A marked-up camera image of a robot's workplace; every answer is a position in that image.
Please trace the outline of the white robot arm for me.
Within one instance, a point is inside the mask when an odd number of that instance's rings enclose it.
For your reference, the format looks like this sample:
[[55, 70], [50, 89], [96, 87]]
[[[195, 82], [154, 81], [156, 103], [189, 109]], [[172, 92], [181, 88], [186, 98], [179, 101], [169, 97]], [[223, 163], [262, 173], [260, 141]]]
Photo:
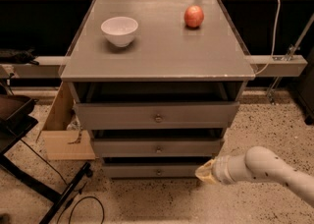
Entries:
[[263, 146], [253, 146], [242, 155], [210, 159], [195, 170], [195, 176], [208, 184], [278, 183], [314, 206], [314, 177], [291, 167]]

